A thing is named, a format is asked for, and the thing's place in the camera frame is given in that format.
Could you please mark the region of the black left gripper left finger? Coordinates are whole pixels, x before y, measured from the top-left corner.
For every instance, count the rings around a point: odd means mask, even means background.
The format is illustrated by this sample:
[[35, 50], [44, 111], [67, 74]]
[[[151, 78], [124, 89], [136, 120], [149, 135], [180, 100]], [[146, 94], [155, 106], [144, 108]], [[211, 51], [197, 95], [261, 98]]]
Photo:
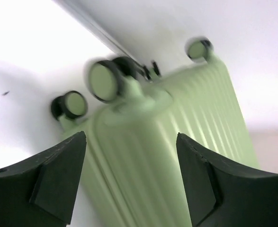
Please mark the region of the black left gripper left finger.
[[86, 151], [80, 131], [0, 169], [0, 227], [65, 227], [71, 223]]

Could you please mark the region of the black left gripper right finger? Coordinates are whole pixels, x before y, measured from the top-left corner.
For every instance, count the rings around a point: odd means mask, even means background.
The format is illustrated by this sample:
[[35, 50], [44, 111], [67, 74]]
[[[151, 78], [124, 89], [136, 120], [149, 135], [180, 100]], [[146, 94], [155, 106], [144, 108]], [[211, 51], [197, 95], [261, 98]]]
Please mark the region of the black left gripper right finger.
[[194, 227], [278, 227], [278, 174], [245, 166], [179, 133], [177, 154]]

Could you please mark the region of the light green suitcase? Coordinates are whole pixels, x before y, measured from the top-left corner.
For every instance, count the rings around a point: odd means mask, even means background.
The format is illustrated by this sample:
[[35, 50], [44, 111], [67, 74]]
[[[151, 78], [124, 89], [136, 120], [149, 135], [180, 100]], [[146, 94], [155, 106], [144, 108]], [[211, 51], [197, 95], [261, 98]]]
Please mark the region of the light green suitcase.
[[205, 37], [192, 39], [196, 66], [162, 77], [130, 57], [100, 60], [88, 89], [104, 105], [82, 122], [88, 103], [78, 91], [51, 102], [67, 138], [86, 135], [81, 183], [107, 227], [189, 227], [176, 140], [184, 133], [241, 164], [259, 167], [228, 69]]

